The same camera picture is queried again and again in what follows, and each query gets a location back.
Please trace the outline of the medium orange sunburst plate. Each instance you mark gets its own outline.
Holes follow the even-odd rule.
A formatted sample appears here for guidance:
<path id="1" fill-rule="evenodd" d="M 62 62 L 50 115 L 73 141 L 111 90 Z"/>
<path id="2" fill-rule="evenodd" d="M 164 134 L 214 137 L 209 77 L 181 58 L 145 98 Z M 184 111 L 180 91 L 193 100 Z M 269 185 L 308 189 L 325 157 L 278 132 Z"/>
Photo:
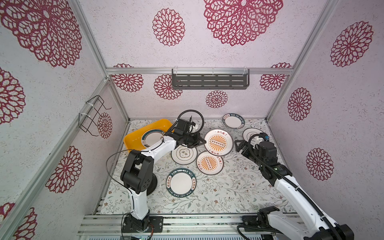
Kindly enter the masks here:
<path id="1" fill-rule="evenodd" d="M 198 170 L 209 176 L 219 174 L 224 168 L 224 160 L 222 157 L 214 156 L 205 151 L 198 155 L 196 159 Z"/>

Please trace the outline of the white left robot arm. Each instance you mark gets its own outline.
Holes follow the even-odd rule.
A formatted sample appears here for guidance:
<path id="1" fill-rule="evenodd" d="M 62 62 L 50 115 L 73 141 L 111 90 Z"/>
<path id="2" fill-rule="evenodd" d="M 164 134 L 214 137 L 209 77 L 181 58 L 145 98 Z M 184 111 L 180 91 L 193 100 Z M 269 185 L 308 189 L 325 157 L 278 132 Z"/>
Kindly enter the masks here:
<path id="1" fill-rule="evenodd" d="M 151 186 L 156 187 L 152 184 L 155 163 L 179 146 L 194 148 L 205 144 L 206 141 L 201 137 L 204 123 L 205 121 L 202 121 L 197 128 L 198 125 L 191 119 L 177 119 L 154 145 L 144 150 L 129 150 L 120 179 L 130 193 L 132 206 L 130 216 L 134 220 L 138 222 L 149 220 L 147 192 Z"/>

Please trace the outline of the large white clover-emblem plate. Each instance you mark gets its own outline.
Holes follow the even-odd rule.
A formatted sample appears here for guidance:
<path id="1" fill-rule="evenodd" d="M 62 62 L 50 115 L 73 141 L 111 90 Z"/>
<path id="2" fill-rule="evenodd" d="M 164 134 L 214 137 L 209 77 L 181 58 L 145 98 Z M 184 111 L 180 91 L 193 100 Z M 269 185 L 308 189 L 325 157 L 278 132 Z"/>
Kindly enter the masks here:
<path id="1" fill-rule="evenodd" d="M 189 165 L 193 163 L 198 157 L 198 151 L 196 148 L 187 148 L 184 146 L 178 146 L 171 152 L 172 160 L 179 165 Z"/>

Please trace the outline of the small green-rim lettered plate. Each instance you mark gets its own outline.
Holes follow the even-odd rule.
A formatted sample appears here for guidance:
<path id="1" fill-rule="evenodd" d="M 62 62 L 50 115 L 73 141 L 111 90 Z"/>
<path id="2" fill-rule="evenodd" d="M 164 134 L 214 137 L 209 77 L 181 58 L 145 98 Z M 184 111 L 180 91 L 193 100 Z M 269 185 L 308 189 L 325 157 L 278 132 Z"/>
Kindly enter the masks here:
<path id="1" fill-rule="evenodd" d="M 228 113 L 222 118 L 223 124 L 230 129 L 241 129 L 245 125 L 245 119 L 234 113 Z"/>

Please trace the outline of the yellow plastic bin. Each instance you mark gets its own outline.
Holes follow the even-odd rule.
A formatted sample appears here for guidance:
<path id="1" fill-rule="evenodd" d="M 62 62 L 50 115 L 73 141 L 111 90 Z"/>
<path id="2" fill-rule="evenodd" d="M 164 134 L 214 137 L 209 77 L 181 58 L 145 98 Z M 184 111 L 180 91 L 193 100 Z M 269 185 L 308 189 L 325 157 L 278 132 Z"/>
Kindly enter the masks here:
<path id="1" fill-rule="evenodd" d="M 132 150 L 144 150 L 147 149 L 141 143 L 141 137 L 149 130 L 159 129 L 166 132 L 172 123 L 167 119 L 161 119 L 153 123 L 147 123 L 146 121 L 138 121 L 136 124 L 132 124 L 132 133 L 127 134 L 124 137 L 124 144 L 127 149 Z"/>

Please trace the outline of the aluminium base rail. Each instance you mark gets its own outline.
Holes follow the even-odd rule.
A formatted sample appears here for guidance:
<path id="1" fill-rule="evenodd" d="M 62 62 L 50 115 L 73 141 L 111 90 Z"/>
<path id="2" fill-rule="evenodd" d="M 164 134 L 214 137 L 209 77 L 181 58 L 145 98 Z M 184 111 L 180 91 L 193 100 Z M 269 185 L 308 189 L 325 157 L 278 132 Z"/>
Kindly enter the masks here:
<path id="1" fill-rule="evenodd" d="M 191 214 L 152 215 L 147 226 L 136 224 L 123 215 L 88 215 L 76 233 L 79 240 L 116 239 L 131 237 L 163 239 L 234 239 L 242 240 L 300 240 L 312 237 L 327 224 L 316 214 L 300 217 L 298 214 L 272 212 L 262 224 L 253 214 Z"/>

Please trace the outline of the green-rim red-line plate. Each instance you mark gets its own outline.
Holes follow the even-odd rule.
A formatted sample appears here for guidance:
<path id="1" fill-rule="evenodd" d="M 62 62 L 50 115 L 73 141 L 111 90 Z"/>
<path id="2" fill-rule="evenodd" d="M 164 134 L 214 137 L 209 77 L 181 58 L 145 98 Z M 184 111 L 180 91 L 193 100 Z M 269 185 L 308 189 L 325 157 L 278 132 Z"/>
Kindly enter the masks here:
<path id="1" fill-rule="evenodd" d="M 164 136 L 164 133 L 164 131 L 159 129 L 149 130 L 145 132 L 141 137 L 141 143 L 144 147 L 149 148 L 150 146 L 160 141 Z"/>

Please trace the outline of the grey slotted wall shelf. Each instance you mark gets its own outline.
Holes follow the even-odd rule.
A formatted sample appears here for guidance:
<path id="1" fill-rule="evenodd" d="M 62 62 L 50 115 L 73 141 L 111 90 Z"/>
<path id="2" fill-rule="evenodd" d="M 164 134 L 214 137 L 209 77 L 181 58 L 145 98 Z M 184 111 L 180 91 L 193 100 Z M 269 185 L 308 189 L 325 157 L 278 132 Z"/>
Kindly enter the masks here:
<path id="1" fill-rule="evenodd" d="M 250 86 L 248 69 L 242 71 L 181 72 L 172 69 L 175 90 L 245 90 Z"/>

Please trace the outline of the small white clover-emblem plate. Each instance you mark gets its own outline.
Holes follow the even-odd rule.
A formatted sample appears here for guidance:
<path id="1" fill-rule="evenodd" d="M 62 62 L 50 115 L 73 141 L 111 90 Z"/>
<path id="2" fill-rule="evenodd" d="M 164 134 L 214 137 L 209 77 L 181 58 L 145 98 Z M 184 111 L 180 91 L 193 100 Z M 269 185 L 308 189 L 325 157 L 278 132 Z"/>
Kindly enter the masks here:
<path id="1" fill-rule="evenodd" d="M 259 129 L 256 129 L 256 128 L 248 128 L 246 130 L 243 131 L 243 139 L 247 142 L 249 142 L 249 139 L 251 138 L 251 136 L 253 135 L 257 135 L 255 137 L 252 138 L 252 141 L 251 141 L 251 145 L 254 146 L 254 145 L 258 145 L 260 142 L 263 142 L 264 139 L 262 137 L 260 137 L 259 135 L 263 133 L 263 131 L 259 130 Z"/>

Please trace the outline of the large green-rim lettered plate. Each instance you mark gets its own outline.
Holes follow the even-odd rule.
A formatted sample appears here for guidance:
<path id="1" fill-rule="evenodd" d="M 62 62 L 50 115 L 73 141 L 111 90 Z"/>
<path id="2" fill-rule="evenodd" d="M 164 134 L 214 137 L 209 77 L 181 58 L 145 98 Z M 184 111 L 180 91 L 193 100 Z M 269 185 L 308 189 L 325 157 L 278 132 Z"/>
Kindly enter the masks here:
<path id="1" fill-rule="evenodd" d="M 188 197 L 195 191 L 196 186 L 196 175 L 186 168 L 173 170 L 166 179 L 168 192 L 176 198 Z"/>

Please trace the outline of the black plate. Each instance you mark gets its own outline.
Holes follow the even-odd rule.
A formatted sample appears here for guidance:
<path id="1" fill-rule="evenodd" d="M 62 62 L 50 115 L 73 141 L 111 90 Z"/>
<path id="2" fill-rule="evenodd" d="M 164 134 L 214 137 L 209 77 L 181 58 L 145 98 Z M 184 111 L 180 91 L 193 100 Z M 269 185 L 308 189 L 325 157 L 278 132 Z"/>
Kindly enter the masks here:
<path id="1" fill-rule="evenodd" d="M 155 174 L 152 174 L 152 181 L 149 184 L 149 187 L 147 189 L 147 196 L 152 194 L 155 191 L 157 184 L 158 184 L 157 176 Z"/>

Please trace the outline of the large orange sunburst plate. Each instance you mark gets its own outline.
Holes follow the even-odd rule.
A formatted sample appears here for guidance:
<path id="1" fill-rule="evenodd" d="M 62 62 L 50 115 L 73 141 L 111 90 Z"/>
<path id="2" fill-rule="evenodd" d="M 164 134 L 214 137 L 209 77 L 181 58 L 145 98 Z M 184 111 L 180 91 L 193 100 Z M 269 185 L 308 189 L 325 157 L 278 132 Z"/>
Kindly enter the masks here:
<path id="1" fill-rule="evenodd" d="M 212 155 L 223 157 L 228 155 L 233 147 L 234 140 L 232 136 L 225 130 L 213 129 L 205 134 L 205 149 Z"/>

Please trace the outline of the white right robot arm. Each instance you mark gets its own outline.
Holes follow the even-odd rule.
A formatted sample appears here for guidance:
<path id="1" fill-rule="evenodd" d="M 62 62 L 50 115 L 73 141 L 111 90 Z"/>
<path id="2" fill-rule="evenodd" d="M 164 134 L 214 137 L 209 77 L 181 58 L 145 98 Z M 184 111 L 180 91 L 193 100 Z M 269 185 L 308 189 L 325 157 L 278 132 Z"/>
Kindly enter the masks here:
<path id="1" fill-rule="evenodd" d="M 327 215 L 299 186 L 292 172 L 278 163 L 277 148 L 262 138 L 254 146 L 245 140 L 234 142 L 236 151 L 258 165 L 263 177 L 294 207 L 302 224 L 291 220 L 275 206 L 260 209 L 256 215 L 244 216 L 237 228 L 245 231 L 279 233 L 290 240 L 353 240 L 348 225 L 340 225 Z"/>

